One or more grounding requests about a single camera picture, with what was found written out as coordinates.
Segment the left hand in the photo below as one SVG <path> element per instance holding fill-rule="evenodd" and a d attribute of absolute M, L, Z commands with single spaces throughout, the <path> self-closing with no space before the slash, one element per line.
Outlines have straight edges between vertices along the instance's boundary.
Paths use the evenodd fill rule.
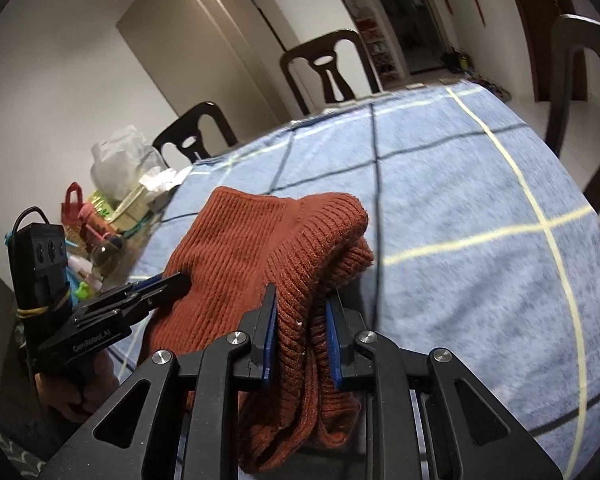
<path fill-rule="evenodd" d="M 107 351 L 97 353 L 70 370 L 38 373 L 34 379 L 42 404 L 70 422 L 85 422 L 119 387 L 114 363 Z"/>

